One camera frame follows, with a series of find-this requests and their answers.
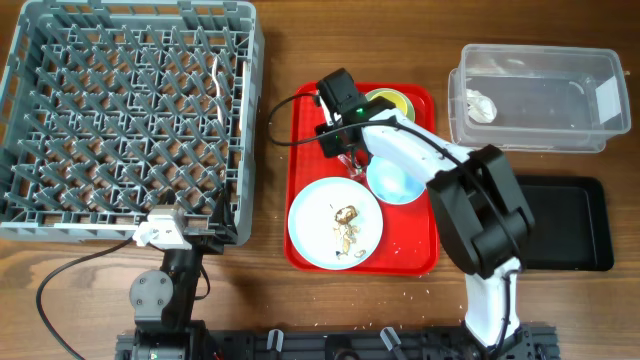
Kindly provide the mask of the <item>red snack wrapper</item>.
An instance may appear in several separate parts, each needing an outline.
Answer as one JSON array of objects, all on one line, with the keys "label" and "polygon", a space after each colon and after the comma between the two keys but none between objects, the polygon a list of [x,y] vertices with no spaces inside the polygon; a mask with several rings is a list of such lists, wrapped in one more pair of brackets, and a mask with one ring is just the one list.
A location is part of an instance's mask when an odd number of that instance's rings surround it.
[{"label": "red snack wrapper", "polygon": [[346,167],[349,177],[357,182],[363,182],[366,178],[366,166],[362,165],[353,152],[340,154],[338,160]]}]

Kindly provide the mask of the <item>yellow cup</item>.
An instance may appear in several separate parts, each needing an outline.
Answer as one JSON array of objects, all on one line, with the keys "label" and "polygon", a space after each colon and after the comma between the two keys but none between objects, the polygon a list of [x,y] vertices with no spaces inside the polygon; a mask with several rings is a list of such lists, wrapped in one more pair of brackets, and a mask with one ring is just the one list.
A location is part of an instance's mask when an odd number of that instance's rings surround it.
[{"label": "yellow cup", "polygon": [[409,103],[404,98],[404,95],[402,93],[385,90],[385,91],[378,92],[372,96],[373,99],[378,97],[391,101],[405,115],[409,114]]}]

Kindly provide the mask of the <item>green bowl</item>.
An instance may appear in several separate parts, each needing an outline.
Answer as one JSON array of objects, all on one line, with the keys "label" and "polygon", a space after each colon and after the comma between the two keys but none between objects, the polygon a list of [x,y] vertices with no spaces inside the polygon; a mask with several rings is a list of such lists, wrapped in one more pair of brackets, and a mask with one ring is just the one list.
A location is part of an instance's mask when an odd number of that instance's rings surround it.
[{"label": "green bowl", "polygon": [[378,88],[368,92],[365,97],[369,101],[378,97],[389,100],[396,108],[401,110],[409,120],[412,122],[415,121],[415,109],[412,102],[405,94],[398,90],[391,88]]}]

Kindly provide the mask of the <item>white napkin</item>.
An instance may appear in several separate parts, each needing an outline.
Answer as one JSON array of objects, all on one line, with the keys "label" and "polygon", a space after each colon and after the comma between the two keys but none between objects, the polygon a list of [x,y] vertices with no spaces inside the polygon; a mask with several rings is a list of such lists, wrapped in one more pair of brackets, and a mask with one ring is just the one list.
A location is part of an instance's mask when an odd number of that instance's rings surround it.
[{"label": "white napkin", "polygon": [[497,108],[494,102],[477,90],[466,90],[468,115],[481,124],[492,123],[497,116]]}]

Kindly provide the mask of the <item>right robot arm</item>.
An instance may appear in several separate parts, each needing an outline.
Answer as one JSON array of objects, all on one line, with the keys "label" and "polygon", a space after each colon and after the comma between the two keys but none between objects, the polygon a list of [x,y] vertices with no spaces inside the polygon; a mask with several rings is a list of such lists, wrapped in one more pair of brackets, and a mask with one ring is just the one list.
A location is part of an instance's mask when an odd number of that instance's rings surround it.
[{"label": "right robot arm", "polygon": [[505,154],[449,143],[387,99],[369,100],[340,68],[316,84],[326,122],[317,135],[325,156],[363,150],[426,186],[442,245],[464,273],[464,325],[493,359],[515,342],[516,278],[534,216]]}]

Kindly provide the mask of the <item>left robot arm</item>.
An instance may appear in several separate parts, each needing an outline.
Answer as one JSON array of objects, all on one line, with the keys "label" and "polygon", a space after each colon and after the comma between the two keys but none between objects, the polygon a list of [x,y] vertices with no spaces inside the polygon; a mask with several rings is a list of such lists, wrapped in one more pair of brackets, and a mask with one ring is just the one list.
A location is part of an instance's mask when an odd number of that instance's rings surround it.
[{"label": "left robot arm", "polygon": [[185,209],[177,203],[158,205],[146,216],[132,239],[140,247],[163,253],[157,270],[139,275],[129,297],[136,325],[131,349],[122,359],[222,359],[224,352],[202,320],[194,320],[194,303],[201,277],[207,278],[202,259],[221,254],[225,240],[185,234]]}]

